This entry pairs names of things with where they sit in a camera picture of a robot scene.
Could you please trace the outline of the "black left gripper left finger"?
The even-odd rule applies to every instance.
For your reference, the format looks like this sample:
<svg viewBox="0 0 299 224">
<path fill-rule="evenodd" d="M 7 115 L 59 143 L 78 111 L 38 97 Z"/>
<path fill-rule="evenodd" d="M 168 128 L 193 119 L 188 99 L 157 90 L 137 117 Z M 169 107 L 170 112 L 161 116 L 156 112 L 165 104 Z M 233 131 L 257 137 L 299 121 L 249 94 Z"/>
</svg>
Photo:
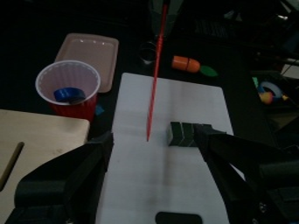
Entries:
<svg viewBox="0 0 299 224">
<path fill-rule="evenodd" d="M 105 132 L 29 172 L 3 224 L 94 224 L 112 148 Z"/>
</svg>

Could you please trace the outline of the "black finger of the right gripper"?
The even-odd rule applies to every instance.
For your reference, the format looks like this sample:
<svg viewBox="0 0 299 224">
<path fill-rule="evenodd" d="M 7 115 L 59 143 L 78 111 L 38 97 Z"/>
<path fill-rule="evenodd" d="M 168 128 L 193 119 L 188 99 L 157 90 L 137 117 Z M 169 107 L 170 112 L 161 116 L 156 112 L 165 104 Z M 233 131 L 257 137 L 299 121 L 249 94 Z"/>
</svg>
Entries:
<svg viewBox="0 0 299 224">
<path fill-rule="evenodd" d="M 184 0 L 149 0 L 149 24 L 153 35 L 157 36 L 160 30 L 166 37 L 173 29 L 176 18 L 178 17 Z"/>
</svg>

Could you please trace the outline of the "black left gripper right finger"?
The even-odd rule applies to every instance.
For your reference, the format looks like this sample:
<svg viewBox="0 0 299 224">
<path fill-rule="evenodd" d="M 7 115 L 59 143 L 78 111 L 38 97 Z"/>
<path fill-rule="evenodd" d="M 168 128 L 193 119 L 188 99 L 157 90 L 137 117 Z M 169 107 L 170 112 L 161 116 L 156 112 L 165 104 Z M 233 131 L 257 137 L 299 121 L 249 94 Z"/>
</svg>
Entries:
<svg viewBox="0 0 299 224">
<path fill-rule="evenodd" d="M 229 224 L 299 224 L 299 153 L 193 126 Z"/>
</svg>

